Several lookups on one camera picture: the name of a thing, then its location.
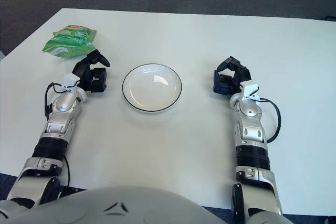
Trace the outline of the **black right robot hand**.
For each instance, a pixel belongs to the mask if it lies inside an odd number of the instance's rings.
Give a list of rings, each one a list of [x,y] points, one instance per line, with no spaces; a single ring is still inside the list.
[[[231,77],[229,75],[220,74],[220,72],[229,69],[234,72]],[[240,64],[240,61],[230,56],[223,61],[213,75],[213,91],[222,95],[234,95],[241,92],[241,82],[250,81],[251,75],[249,70]]]

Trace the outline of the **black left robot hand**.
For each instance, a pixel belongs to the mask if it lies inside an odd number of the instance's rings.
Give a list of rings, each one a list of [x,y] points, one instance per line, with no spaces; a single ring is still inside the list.
[[[110,67],[110,62],[97,50],[88,53],[85,58],[78,62],[72,73],[80,78],[78,87],[92,93],[102,93],[105,91],[107,71],[106,68],[93,68],[91,65],[101,63],[105,67]]]

